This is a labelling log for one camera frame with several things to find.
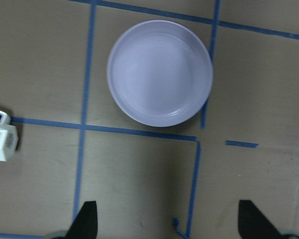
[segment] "blue painter's tape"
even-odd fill
[[[96,0],[92,0],[91,8],[90,8],[89,35],[88,35],[88,43],[87,43],[88,45],[87,45],[87,53],[86,53],[84,92],[83,92],[83,104],[82,104],[82,114],[81,114],[82,127],[81,127],[81,131],[80,131],[80,141],[79,141],[79,150],[78,150],[78,162],[77,162],[74,205],[73,205],[73,220],[75,220],[76,215],[79,212],[79,204],[80,204],[84,144],[85,144],[85,123],[86,123],[86,117],[87,117],[89,87],[90,87],[95,11],[96,11]]]
[[[200,128],[206,127],[206,114],[207,114],[208,99],[201,109]]]
[[[72,1],[78,1],[78,2],[84,2],[84,3],[89,3],[90,2],[89,0],[72,0]],[[153,8],[127,5],[127,4],[111,2],[111,1],[98,0],[96,4],[99,5],[99,6],[106,6],[106,7],[112,7],[112,8],[116,8],[116,9],[122,9],[122,10],[142,12],[142,13],[159,15],[159,16],[166,16],[166,17],[172,17],[172,18],[176,18],[176,19],[182,19],[182,20],[194,21],[194,22],[201,22],[201,23],[205,23],[205,24],[212,24],[212,22],[213,22],[213,20],[209,19],[209,18],[190,16],[190,15],[185,15],[185,14],[176,13],[176,12],[156,10],[156,9],[153,9]]]
[[[188,238],[190,238],[191,225],[192,225],[192,219],[194,213],[194,203],[195,203],[195,195],[196,195],[196,188],[197,188],[197,181],[198,181],[200,155],[201,155],[200,143],[197,142],[195,165],[194,165],[194,172],[193,172],[192,185],[190,191],[188,218],[187,218],[187,226],[186,226],[186,236]]]
[[[213,61],[213,59],[214,59],[214,51],[215,51],[216,36],[217,36],[217,26],[218,26],[218,22],[219,22],[219,11],[220,11],[220,0],[216,0],[215,8],[214,8],[214,19],[213,19],[213,23],[212,23],[210,47],[209,47],[209,55],[210,55],[211,61]]]
[[[223,27],[233,28],[233,29],[241,29],[241,30],[247,30],[247,31],[253,31],[253,32],[258,32],[258,33],[262,33],[262,34],[267,34],[267,35],[276,35],[276,36],[282,36],[282,37],[299,40],[298,34],[293,34],[293,33],[288,33],[288,32],[283,32],[283,31],[269,30],[269,29],[265,29],[265,28],[255,27],[255,26],[246,26],[246,25],[241,25],[241,24],[236,24],[236,23],[231,23],[231,22],[226,22],[226,21],[219,21],[219,25],[223,26]]]
[[[142,130],[136,130],[136,129],[127,129],[127,128],[114,128],[114,127],[105,127],[105,126],[96,126],[96,125],[86,125],[85,129],[93,130],[93,131],[101,131],[101,132],[132,134],[132,135],[147,136],[147,137],[154,137],[154,138],[167,138],[167,139],[194,141],[194,142],[197,141],[196,137],[194,137],[194,136],[168,134],[168,133],[156,133],[156,132],[142,131]]]
[[[19,234],[6,234],[0,233],[0,238],[11,238],[11,239],[42,239],[39,236],[19,235]]]
[[[226,140],[226,145],[246,147],[246,148],[256,148],[259,144],[258,143],[248,143],[248,142],[239,142],[239,141]]]
[[[214,52],[215,52],[215,45],[216,45],[216,38],[217,38],[217,27],[219,22],[219,11],[220,11],[220,0],[215,1],[214,7],[214,18],[212,22],[212,31],[211,31],[211,39],[210,39],[210,46],[209,46],[209,56],[211,61],[214,60]],[[200,119],[200,127],[205,128],[206,123],[206,114],[207,114],[207,105],[208,101],[204,104],[201,110],[201,119]]]
[[[175,228],[176,232],[184,239],[189,239],[179,228],[178,228],[178,225],[179,225],[179,221],[177,218],[174,218],[173,219],[173,227]]]
[[[52,127],[62,127],[62,128],[74,128],[74,129],[81,128],[81,125],[77,124],[77,123],[65,123],[65,122],[58,122],[58,121],[49,121],[49,120],[41,120],[41,119],[27,119],[27,118],[18,118],[18,117],[11,117],[11,122],[36,124],[36,125],[52,126]]]

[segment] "floor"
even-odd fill
[[[0,238],[66,230],[96,200],[100,239],[238,239],[239,199],[299,233],[299,0],[0,0]],[[208,105],[185,123],[130,119],[108,90],[118,37],[146,20],[209,49]]]

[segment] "blue tape line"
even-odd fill
[[[90,2],[89,0],[71,0],[71,1],[77,1],[77,2],[83,2],[83,3]],[[143,12],[143,13],[148,13],[148,14],[173,17],[173,18],[178,18],[178,19],[183,19],[183,20],[188,20],[188,21],[202,22],[202,23],[206,23],[206,24],[213,24],[213,20],[208,19],[208,18],[189,16],[189,15],[185,15],[185,14],[161,11],[161,10],[156,10],[156,9],[146,8],[146,7],[139,7],[139,6],[127,5],[127,4],[121,4],[121,3],[109,2],[109,1],[103,1],[103,0],[98,1],[97,5],[113,7],[113,8],[118,8],[118,9],[124,9],[124,10],[130,10],[130,11]],[[241,25],[241,24],[231,23],[231,22],[226,22],[226,21],[219,21],[218,24],[220,26],[233,28],[233,29],[242,29],[242,30],[248,30],[248,31],[253,31],[253,32],[258,32],[258,33],[263,33],[263,34],[268,34],[268,35],[277,35],[277,36],[282,36],[282,37],[299,40],[299,34],[293,34],[293,33],[289,33],[289,32],[269,30],[269,29],[265,29],[265,28],[254,27],[254,26],[246,26],[246,25]]]
[[[79,212],[79,204],[80,204],[80,191],[81,191],[82,167],[83,167],[84,143],[85,143],[85,128],[84,128],[84,126],[86,124],[87,110],[88,110],[91,63],[92,63],[92,53],[93,53],[95,11],[96,11],[96,0],[93,0],[93,1],[91,1],[91,8],[90,8],[89,35],[88,35],[88,45],[87,45],[87,53],[86,53],[84,93],[83,93],[83,104],[82,104],[82,115],[81,115],[82,128],[80,131],[79,152],[78,152],[78,162],[77,162],[77,171],[76,171],[73,220],[75,220],[76,215]]]
[[[197,142],[197,150],[196,150],[193,179],[192,179],[192,185],[191,185],[191,191],[190,191],[188,218],[187,218],[187,226],[186,226],[186,236],[188,238],[190,238],[190,231],[191,231],[191,225],[192,225],[192,219],[193,219],[195,194],[196,194],[198,171],[199,171],[200,154],[201,154],[200,143]]]
[[[84,3],[89,3],[90,2],[89,0],[72,0],[72,1],[78,1],[78,2],[84,2]],[[182,20],[194,21],[194,22],[201,22],[201,23],[205,23],[205,24],[212,24],[213,23],[213,20],[209,19],[209,18],[190,16],[190,15],[171,12],[171,11],[156,10],[156,9],[153,9],[153,8],[142,7],[142,6],[134,6],[134,5],[117,3],[117,2],[104,1],[104,0],[98,0],[96,4],[99,5],[99,6],[106,6],[106,7],[122,9],[122,10],[142,12],[142,13],[159,15],[159,16],[166,16],[166,17],[172,17],[172,18],[176,18],[176,19],[182,19]]]
[[[215,8],[214,8],[214,19],[213,19],[212,31],[211,31],[210,47],[209,47],[209,55],[210,55],[211,61],[213,61],[213,59],[214,59],[214,51],[215,51],[216,36],[217,36],[217,26],[219,23],[219,11],[220,11],[220,0],[216,0]]]
[[[156,132],[142,131],[137,129],[115,128],[115,127],[105,127],[105,126],[96,126],[96,125],[86,125],[85,129],[93,130],[93,131],[101,131],[101,132],[132,134],[132,135],[147,136],[147,137],[154,137],[154,138],[167,138],[167,139],[194,141],[194,142],[197,141],[196,137],[194,136],[156,133]]]
[[[11,239],[42,239],[39,236],[19,235],[19,234],[6,234],[0,233],[0,238],[11,238]]]
[[[206,114],[207,114],[208,99],[201,109],[200,128],[206,127]]]
[[[219,12],[220,12],[220,0],[216,0],[215,7],[214,7],[211,39],[209,45],[209,56],[212,62],[214,60],[214,52],[215,52],[215,45],[216,45],[216,38],[217,38],[217,27],[219,22]],[[206,101],[206,103],[204,104],[201,110],[200,128],[205,128],[206,125],[207,105],[208,105],[208,100]]]
[[[178,228],[178,225],[179,225],[179,221],[177,218],[174,218],[173,219],[173,227],[175,228],[176,232],[184,239],[189,239],[179,228]]]
[[[259,144],[258,143],[248,143],[248,142],[239,142],[239,141],[226,140],[226,145],[238,146],[238,147],[247,147],[247,148],[256,148]]]
[[[49,121],[49,120],[41,120],[41,119],[26,119],[26,118],[19,118],[19,117],[11,117],[11,122],[37,124],[43,126],[62,127],[62,128],[74,128],[74,129],[81,128],[81,125],[77,123],[65,123],[65,122],[57,122],[57,121]]]
[[[276,35],[276,36],[282,36],[286,38],[292,38],[299,40],[299,34],[293,34],[283,31],[275,31],[275,30],[269,30],[265,28],[255,27],[255,26],[246,26],[226,21],[219,21],[219,25],[223,27],[233,28],[233,29],[241,29],[241,30],[247,30],[247,31],[253,31],[258,32],[266,35]]]
[[[51,127],[81,129],[81,130],[101,131],[101,132],[109,132],[109,133],[123,133],[123,134],[147,136],[147,137],[154,137],[154,138],[167,138],[167,139],[176,139],[176,140],[193,141],[193,142],[197,141],[196,137],[188,136],[188,135],[157,133],[157,132],[143,131],[137,129],[115,128],[115,127],[106,127],[106,126],[97,126],[97,125],[88,125],[88,124],[83,125],[78,123],[66,123],[66,122],[41,120],[41,119],[12,117],[11,122],[24,123],[24,124],[36,124],[36,125],[51,126]]]

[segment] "beige floor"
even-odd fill
[[[214,14],[212,0],[115,2]],[[14,123],[18,151],[0,162],[1,238],[38,238],[72,222],[89,15],[86,3],[0,0],[0,109],[17,118],[72,123]],[[292,7],[286,0],[223,0],[219,17],[299,34],[299,0]],[[253,200],[279,229],[299,232],[299,40],[219,26],[206,129],[200,113],[174,127],[153,128],[123,114],[106,82],[114,42],[151,19],[188,27],[209,48],[209,24],[97,6],[86,123],[200,141],[191,238],[240,238],[239,199]],[[226,140],[259,146],[227,146]],[[171,219],[185,230],[196,147],[194,141],[87,130],[79,206],[97,200],[98,238],[180,238]]]

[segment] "bowl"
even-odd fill
[[[193,117],[205,104],[212,63],[201,40],[186,27],[152,20],[128,29],[107,65],[110,92],[132,119],[166,127]]]

